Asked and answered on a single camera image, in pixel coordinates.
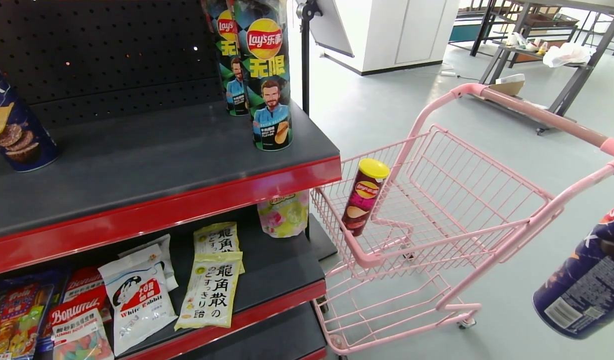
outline barcode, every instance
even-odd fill
[[[585,315],[588,317],[593,317],[594,319],[599,319],[604,315],[604,311],[598,310],[595,307],[590,307],[585,311]]]
[[[569,328],[576,320],[583,317],[580,312],[577,312],[561,297],[545,309],[545,314],[563,329]]]

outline shopping cart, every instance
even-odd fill
[[[473,94],[565,130],[614,156],[614,139],[481,84],[464,84],[427,105],[403,141],[343,161],[343,179],[311,192],[341,261],[327,272],[327,296],[314,307],[341,359],[428,330],[475,325],[480,303],[459,294],[506,262],[582,191],[614,175],[614,160],[552,196],[437,125],[428,115]],[[362,235],[341,214],[361,159],[391,168]],[[410,289],[392,278],[410,276]]]

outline chip can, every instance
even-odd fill
[[[25,173],[58,157],[58,148],[29,107],[0,71],[0,153],[17,172]]]
[[[582,340],[614,321],[614,208],[533,294],[538,316]]]
[[[218,57],[218,73],[227,112],[231,116],[248,116],[247,82],[249,76],[238,52],[238,32],[227,7],[227,0],[202,0],[211,38]]]
[[[389,167],[375,159],[362,159],[345,212],[343,224],[355,237],[362,234],[371,210],[376,204],[384,179],[389,176]]]
[[[291,93],[286,0],[229,0],[249,73],[254,143],[264,151],[291,145]]]

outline gummy candy package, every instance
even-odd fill
[[[270,237],[295,237],[307,228],[309,191],[278,196],[257,205],[260,225]]]
[[[238,227],[234,221],[213,223],[193,232],[193,248],[196,254],[226,253],[240,251]]]
[[[98,269],[113,307],[116,356],[177,319],[171,305],[160,246],[153,244]]]
[[[31,360],[59,271],[0,283],[0,360]]]
[[[105,299],[105,290],[99,286],[51,312],[53,360],[113,360],[100,316]]]
[[[171,235],[165,234],[161,237],[151,240],[147,243],[141,244],[138,247],[135,247],[129,251],[125,251],[118,254],[118,257],[124,258],[125,256],[135,253],[138,250],[142,250],[152,246],[153,244],[158,244],[160,246],[160,252],[162,253],[162,266],[165,271],[165,280],[167,281],[167,291],[170,292],[173,289],[178,287],[178,283],[176,282],[176,276],[174,275],[174,267],[171,264],[171,255],[169,255],[169,242],[171,240]]]
[[[230,328],[241,265],[240,251],[197,253],[174,330],[203,326]]]

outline black pegboard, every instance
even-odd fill
[[[48,128],[221,97],[197,0],[0,0],[0,69]]]

